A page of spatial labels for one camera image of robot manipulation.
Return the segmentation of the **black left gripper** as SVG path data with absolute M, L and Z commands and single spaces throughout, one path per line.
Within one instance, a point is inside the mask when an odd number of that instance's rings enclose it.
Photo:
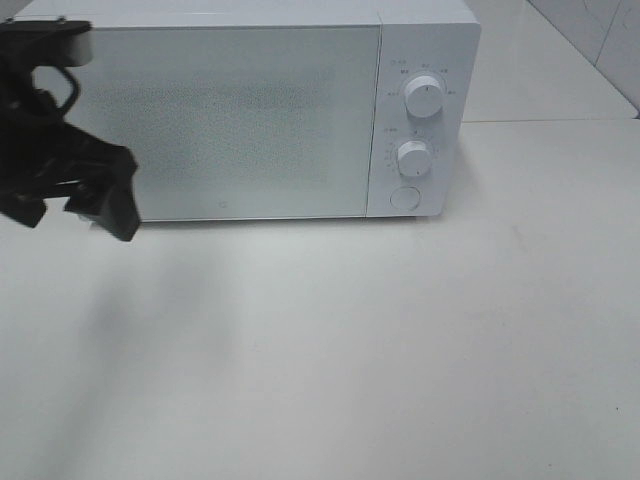
M 65 123 L 81 92 L 70 72 L 74 67 L 44 64 L 52 24 L 66 21 L 83 20 L 9 19 L 1 24 L 1 213 L 29 228 L 38 225 L 47 211 L 47 190 L 28 190 L 38 185 L 32 178 L 52 151 L 49 196 L 65 198 L 67 212 L 129 242 L 140 226 L 133 193 L 138 169 L 134 156 L 124 146 Z M 68 82 L 70 93 L 63 103 L 35 85 L 33 73 L 39 67 L 54 69 Z

